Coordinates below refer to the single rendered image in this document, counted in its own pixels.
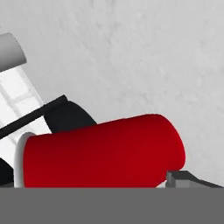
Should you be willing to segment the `black rounded object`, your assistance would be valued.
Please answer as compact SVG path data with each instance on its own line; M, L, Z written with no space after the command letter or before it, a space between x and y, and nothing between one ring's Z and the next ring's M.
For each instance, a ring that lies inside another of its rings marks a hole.
M12 167L0 158L0 186L11 183L14 180L13 178L13 169Z

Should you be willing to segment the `black bar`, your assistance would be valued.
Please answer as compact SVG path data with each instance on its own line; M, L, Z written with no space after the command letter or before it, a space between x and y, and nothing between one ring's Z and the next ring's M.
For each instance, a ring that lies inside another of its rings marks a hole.
M7 137L11 133L23 128L25 125L35 121L41 116L44 116L46 113L50 112L53 109L56 109L57 107L63 105L66 102L67 97L63 94L57 99L50 101L41 106L40 108L33 110L31 113L24 115L16 121L7 124L6 126L0 129L0 140Z

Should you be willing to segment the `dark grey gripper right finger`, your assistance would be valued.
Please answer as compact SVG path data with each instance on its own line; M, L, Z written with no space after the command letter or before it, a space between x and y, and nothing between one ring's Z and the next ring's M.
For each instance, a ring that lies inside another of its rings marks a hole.
M168 171L165 186L168 188L221 188L221 185L196 178L189 171Z

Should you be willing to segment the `grey cylinder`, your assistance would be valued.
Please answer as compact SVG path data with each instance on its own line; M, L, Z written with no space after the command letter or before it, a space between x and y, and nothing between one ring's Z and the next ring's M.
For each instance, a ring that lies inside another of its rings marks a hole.
M0 35L0 73L19 67L27 62L25 53L9 32Z

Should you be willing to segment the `red cup with white rim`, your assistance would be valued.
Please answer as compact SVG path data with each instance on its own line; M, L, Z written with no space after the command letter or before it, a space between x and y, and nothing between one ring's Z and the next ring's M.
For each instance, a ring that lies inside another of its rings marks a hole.
M186 162L179 133L162 115L140 115L55 134L23 134L15 187L156 187Z

